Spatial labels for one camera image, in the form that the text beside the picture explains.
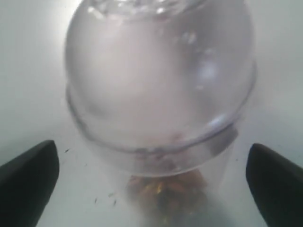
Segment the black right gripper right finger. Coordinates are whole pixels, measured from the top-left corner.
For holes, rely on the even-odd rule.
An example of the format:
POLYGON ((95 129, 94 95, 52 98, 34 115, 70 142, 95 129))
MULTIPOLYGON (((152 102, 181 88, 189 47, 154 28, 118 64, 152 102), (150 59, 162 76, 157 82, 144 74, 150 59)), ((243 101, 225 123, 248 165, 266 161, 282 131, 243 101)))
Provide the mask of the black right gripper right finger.
POLYGON ((254 202, 269 227, 303 225, 303 169, 269 147, 254 143, 246 180, 254 202))

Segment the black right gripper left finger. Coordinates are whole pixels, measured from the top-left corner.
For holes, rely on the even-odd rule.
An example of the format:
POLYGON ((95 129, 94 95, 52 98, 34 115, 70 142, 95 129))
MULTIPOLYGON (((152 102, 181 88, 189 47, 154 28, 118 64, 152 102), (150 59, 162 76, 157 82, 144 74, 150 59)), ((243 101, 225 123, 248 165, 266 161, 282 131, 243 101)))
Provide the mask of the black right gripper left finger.
POLYGON ((0 225, 35 227, 60 172, 56 144, 45 140, 0 167, 0 225))

